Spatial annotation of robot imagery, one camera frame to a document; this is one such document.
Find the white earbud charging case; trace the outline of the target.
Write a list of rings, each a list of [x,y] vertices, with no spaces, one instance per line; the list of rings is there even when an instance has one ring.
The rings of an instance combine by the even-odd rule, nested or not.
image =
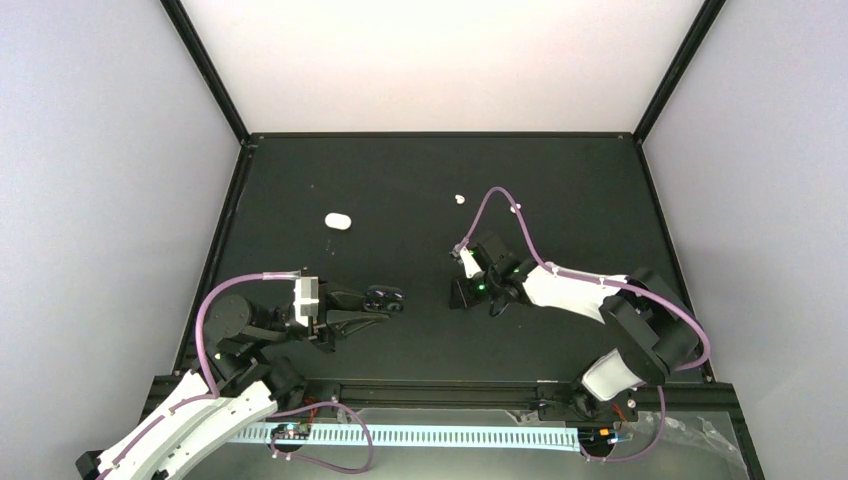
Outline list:
[[[337,212],[328,213],[324,218],[324,222],[328,228],[340,231],[346,231],[352,226],[350,216]]]

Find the black earbud charging case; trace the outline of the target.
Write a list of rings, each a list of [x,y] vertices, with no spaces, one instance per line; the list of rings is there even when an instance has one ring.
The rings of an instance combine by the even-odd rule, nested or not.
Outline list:
[[[399,288],[372,285],[365,292],[363,308],[369,312],[395,314],[404,309],[406,294]]]

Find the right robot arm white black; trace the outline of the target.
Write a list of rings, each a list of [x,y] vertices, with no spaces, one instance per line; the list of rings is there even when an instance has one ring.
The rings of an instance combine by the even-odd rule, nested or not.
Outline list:
[[[451,284],[453,310],[486,303],[497,317],[513,303],[557,309],[593,320],[611,335],[612,349],[569,392],[582,418],[598,417],[625,390],[664,384],[702,345],[691,311],[650,270],[604,277],[521,260],[495,235],[464,242],[451,256],[463,269]]]

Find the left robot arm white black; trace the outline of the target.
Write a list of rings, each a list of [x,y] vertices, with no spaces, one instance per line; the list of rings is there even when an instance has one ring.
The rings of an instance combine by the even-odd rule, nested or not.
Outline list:
[[[83,453],[83,479],[182,479],[201,460],[260,421],[351,414],[337,398],[309,400],[308,383],[289,360],[269,360],[271,345],[306,342],[332,353],[336,343],[390,320],[404,293],[363,292],[299,271],[240,275],[212,289],[194,327],[197,358],[171,392],[126,437]]]

